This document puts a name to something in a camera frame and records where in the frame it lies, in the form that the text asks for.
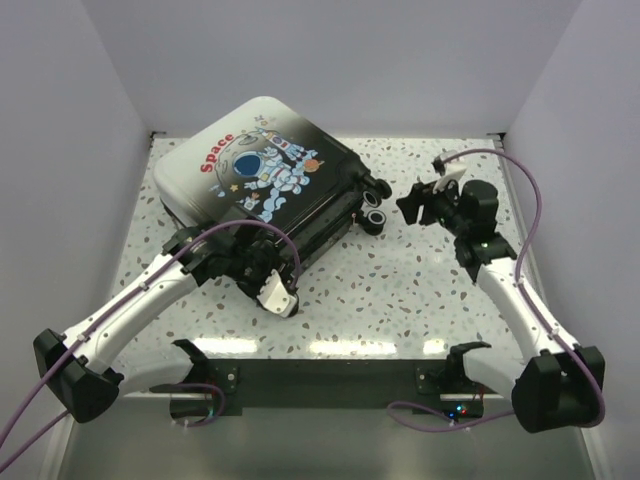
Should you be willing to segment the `black suitcase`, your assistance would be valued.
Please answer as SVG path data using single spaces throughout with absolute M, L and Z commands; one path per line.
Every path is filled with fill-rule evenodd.
M 352 226 L 380 234 L 381 204 L 392 193 L 357 153 L 268 96 L 162 157 L 153 178 L 179 229 L 244 219 L 271 224 L 294 242 L 302 272 Z

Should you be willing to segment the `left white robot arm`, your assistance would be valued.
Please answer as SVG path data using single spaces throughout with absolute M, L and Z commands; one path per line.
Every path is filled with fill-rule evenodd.
M 235 220 L 176 231 L 118 295 L 63 333 L 33 341 L 41 382 L 79 423 L 95 420 L 133 384 L 114 360 L 153 319 L 210 279 L 226 276 L 264 310 L 289 317 L 302 273 L 294 242 L 277 227 Z

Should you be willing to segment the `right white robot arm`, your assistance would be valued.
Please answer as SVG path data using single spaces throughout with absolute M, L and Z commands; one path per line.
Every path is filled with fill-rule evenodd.
M 459 266 L 497 307 L 519 347 L 513 360 L 486 345 L 453 347 L 448 386 L 466 393 L 480 383 L 504 396 L 529 433 L 600 423 L 604 357 L 581 346 L 517 273 L 517 254 L 497 230 L 497 189 L 482 180 L 418 182 L 396 204 L 407 224 L 437 224 L 453 235 Z

